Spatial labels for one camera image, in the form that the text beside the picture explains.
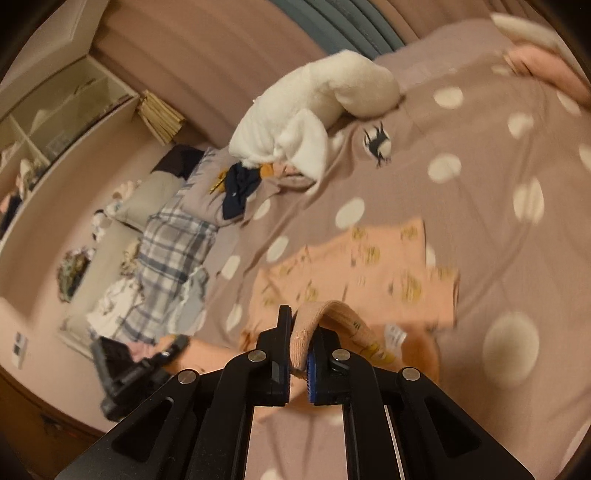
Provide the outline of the plaid blue grey cloth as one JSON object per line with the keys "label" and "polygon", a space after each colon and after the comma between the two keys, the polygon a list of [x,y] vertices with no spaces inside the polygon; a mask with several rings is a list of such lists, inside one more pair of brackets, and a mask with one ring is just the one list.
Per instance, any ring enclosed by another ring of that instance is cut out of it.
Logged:
{"label": "plaid blue grey cloth", "polygon": [[135,279],[143,301],[122,320],[116,339],[155,344],[167,330],[166,313],[183,285],[204,264],[217,227],[181,209],[181,201],[211,164],[217,151],[209,148],[182,187],[156,213],[150,215],[140,241]]}

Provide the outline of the stack of tan books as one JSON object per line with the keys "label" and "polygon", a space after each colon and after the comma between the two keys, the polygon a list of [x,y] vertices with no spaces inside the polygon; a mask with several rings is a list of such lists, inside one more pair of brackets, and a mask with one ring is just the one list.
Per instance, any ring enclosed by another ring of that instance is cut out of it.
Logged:
{"label": "stack of tan books", "polygon": [[170,144],[185,123],[183,114],[149,90],[141,93],[136,112],[161,145]]}

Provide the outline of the peach cartoon print garment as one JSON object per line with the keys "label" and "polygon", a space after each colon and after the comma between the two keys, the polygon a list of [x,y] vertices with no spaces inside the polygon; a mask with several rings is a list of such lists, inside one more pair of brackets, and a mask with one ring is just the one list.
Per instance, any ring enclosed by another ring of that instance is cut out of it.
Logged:
{"label": "peach cartoon print garment", "polygon": [[221,321],[238,335],[230,347],[192,339],[168,366],[209,373],[250,350],[276,323],[281,305],[297,315],[290,336],[294,392],[304,390],[305,355],[318,327],[335,329],[356,353],[387,370],[406,366],[439,381],[440,354],[432,330],[453,326],[459,273],[430,265],[425,229],[414,219],[401,226],[353,227],[318,245],[287,253],[287,238],[270,251],[233,243],[219,263],[202,320]]}

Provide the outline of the mauve polka dot bedspread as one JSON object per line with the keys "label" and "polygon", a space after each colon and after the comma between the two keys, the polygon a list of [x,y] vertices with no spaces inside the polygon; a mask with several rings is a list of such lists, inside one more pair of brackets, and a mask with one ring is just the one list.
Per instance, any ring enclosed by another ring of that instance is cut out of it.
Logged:
{"label": "mauve polka dot bedspread", "polygon": [[[422,221],[428,264],[459,273],[453,326],[431,332],[440,386],[554,479],[590,426],[590,112],[516,74],[511,45],[493,21],[468,20],[382,57],[400,105],[346,126],[322,181],[263,179],[236,241],[270,251],[287,238],[293,254]],[[199,316],[194,339],[238,340]]]}

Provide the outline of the white wall switch plate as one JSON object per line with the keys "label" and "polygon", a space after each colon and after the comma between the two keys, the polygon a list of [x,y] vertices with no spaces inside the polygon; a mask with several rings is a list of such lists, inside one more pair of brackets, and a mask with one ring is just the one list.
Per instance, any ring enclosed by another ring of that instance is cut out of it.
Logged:
{"label": "white wall switch plate", "polygon": [[14,342],[12,346],[12,364],[15,368],[21,369],[22,364],[24,362],[24,358],[26,355],[26,349],[28,345],[27,337],[17,332],[14,337]]}

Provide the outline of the white open shelf cabinet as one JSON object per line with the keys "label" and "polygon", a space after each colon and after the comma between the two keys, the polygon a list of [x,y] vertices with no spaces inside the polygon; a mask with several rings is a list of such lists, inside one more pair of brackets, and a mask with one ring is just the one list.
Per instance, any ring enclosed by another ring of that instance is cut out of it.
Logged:
{"label": "white open shelf cabinet", "polygon": [[36,87],[1,121],[1,233],[54,164],[138,95],[90,56]]}

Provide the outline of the navy blue small garment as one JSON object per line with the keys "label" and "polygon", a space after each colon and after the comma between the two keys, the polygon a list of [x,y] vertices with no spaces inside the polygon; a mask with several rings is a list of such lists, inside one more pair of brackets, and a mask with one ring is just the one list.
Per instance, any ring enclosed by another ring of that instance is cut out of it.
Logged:
{"label": "navy blue small garment", "polygon": [[259,169],[245,168],[242,163],[235,163],[225,174],[223,185],[225,197],[222,201],[222,217],[232,220],[245,213],[246,200],[256,191],[262,177]]}

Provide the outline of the white fluffy blanket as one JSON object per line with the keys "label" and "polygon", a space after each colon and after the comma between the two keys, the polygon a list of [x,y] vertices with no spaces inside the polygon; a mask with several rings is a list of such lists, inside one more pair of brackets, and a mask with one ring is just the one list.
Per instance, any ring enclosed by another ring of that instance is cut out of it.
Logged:
{"label": "white fluffy blanket", "polygon": [[297,68],[267,88],[238,123],[228,152],[246,168],[287,163],[318,182],[332,161],[329,129],[339,118],[346,113],[379,117],[401,97],[390,70],[342,50]]}

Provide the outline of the patterned dark floral cloth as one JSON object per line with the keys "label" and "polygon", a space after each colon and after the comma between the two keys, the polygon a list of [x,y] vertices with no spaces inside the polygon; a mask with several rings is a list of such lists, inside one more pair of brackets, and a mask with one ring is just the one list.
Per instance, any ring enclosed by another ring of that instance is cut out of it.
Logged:
{"label": "patterned dark floral cloth", "polygon": [[89,267],[96,249],[81,247],[67,251],[61,259],[56,271],[58,299],[62,303],[69,303]]}

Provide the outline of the teal striped curtain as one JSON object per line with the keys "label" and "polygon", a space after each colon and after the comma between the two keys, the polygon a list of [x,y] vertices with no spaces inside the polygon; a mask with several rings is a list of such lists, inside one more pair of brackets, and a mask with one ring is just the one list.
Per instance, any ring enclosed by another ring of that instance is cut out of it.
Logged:
{"label": "teal striped curtain", "polygon": [[351,50],[371,60],[405,46],[394,27],[367,0],[273,0],[325,53]]}

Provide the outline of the grey pillow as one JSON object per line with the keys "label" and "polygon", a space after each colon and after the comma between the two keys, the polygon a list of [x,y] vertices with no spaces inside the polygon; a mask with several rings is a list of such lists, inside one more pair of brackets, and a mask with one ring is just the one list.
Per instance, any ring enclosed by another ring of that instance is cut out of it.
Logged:
{"label": "grey pillow", "polygon": [[138,231],[144,231],[149,217],[158,213],[183,184],[183,178],[171,173],[164,171],[150,173],[122,203],[115,219]]}

